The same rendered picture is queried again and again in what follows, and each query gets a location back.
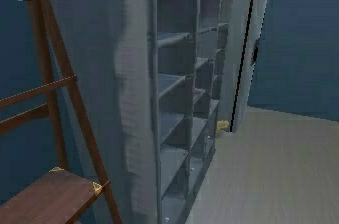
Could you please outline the grey metal shelving unit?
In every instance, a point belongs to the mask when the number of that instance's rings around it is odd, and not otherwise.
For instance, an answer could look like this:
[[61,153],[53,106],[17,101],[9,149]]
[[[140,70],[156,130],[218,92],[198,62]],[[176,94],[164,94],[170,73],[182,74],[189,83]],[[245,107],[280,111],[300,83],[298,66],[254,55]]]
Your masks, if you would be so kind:
[[215,153],[233,0],[153,0],[157,224],[185,224]]

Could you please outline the small yellow object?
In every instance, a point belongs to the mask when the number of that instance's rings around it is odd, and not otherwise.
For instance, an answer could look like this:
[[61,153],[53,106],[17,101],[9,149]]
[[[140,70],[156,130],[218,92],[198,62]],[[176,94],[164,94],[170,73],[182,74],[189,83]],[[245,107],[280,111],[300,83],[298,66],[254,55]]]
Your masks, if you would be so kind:
[[227,120],[218,121],[217,126],[216,126],[216,135],[220,136],[229,125],[230,125],[230,122]]

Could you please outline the pale grey room door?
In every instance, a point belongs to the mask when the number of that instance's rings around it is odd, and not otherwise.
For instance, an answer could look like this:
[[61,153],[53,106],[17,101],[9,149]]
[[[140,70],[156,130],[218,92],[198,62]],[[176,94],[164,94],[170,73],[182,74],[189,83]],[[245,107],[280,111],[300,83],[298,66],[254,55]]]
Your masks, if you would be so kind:
[[220,94],[219,119],[227,120],[230,132],[240,128],[248,104],[254,73],[253,45],[260,37],[268,0],[230,0]]

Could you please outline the brown wooden ladder shelf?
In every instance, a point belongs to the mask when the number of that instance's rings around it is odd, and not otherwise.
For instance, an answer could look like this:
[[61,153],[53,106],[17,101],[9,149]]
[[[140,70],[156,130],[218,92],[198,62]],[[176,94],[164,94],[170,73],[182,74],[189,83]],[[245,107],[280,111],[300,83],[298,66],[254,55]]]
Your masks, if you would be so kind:
[[[0,136],[35,119],[51,120],[59,165],[0,206],[0,224],[82,224],[80,217],[100,197],[105,198],[112,224],[122,224],[111,181],[84,105],[50,0],[26,0],[31,17],[43,84],[0,99],[0,109],[44,95],[46,102],[0,122]],[[57,90],[67,89],[86,148],[98,179],[69,171]]]

